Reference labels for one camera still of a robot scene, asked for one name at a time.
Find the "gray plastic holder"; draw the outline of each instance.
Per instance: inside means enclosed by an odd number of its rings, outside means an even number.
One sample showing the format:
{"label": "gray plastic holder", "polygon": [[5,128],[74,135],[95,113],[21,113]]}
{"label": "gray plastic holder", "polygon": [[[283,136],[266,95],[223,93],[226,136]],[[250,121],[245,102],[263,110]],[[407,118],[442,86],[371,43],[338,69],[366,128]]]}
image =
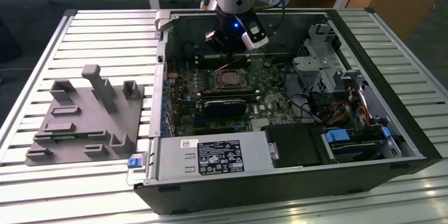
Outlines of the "gray plastic holder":
{"label": "gray plastic holder", "polygon": [[97,65],[85,65],[81,75],[93,88],[73,88],[67,80],[51,85],[25,165],[126,159],[134,153],[143,86],[131,80],[110,86]]}

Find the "slotted metal table surface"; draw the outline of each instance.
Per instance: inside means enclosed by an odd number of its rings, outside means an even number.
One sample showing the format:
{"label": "slotted metal table surface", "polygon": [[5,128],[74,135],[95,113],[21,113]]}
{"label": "slotted metal table surface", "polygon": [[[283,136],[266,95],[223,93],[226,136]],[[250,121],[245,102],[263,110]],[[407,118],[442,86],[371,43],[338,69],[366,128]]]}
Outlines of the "slotted metal table surface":
{"label": "slotted metal table surface", "polygon": [[[341,9],[338,13],[446,158],[445,89],[375,14],[362,9]],[[145,85],[137,152],[146,151],[157,51],[154,15],[154,10],[79,10],[62,17],[0,130],[0,223],[448,222],[448,159],[366,193],[178,216],[155,215],[133,193],[126,183],[126,160],[25,166],[23,154],[51,100],[51,82],[67,78],[73,86],[86,87],[87,81],[79,78],[85,64],[98,64],[101,76],[113,85],[129,79]],[[347,52],[342,52],[355,68]]]}

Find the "power supply label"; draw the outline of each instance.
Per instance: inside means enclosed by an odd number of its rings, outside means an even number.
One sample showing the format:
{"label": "power supply label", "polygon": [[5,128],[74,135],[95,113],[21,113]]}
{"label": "power supply label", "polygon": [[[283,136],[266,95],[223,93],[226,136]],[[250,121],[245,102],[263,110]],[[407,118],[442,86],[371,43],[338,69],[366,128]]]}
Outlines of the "power supply label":
{"label": "power supply label", "polygon": [[197,143],[197,154],[201,175],[243,172],[239,140]]}

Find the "gray floor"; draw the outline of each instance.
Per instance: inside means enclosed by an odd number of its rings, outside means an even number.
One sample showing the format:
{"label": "gray floor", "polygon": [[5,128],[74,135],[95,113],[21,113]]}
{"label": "gray floor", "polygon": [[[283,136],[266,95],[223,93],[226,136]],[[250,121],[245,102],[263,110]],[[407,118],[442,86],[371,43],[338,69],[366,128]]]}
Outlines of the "gray floor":
{"label": "gray floor", "polygon": [[[162,8],[195,8],[199,0],[159,0]],[[0,63],[0,124],[15,101],[30,70],[66,9],[145,9],[147,0],[0,0],[2,18],[21,48],[18,59]],[[448,87],[448,0],[438,0],[406,44],[445,87]]]}

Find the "blue tab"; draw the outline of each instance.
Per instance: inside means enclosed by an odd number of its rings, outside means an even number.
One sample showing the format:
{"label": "blue tab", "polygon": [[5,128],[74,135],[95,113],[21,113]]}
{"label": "blue tab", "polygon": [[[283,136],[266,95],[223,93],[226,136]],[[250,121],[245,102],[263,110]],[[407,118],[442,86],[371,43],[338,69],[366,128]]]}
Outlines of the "blue tab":
{"label": "blue tab", "polygon": [[326,142],[327,142],[327,143],[330,143],[330,142],[334,141],[333,136],[330,135],[329,132],[325,133],[325,138],[326,138]]}
{"label": "blue tab", "polygon": [[391,134],[390,134],[390,131],[389,131],[387,127],[382,127],[382,128],[381,128],[381,132],[382,132],[382,134],[383,134],[385,138],[387,138],[387,137],[390,137],[390,136],[391,136]]}
{"label": "blue tab", "polygon": [[141,157],[131,157],[127,159],[127,168],[141,168],[142,166],[142,158]]}
{"label": "blue tab", "polygon": [[325,138],[327,143],[331,143],[333,141],[349,141],[350,137],[347,136],[346,130],[329,130],[325,133]]}

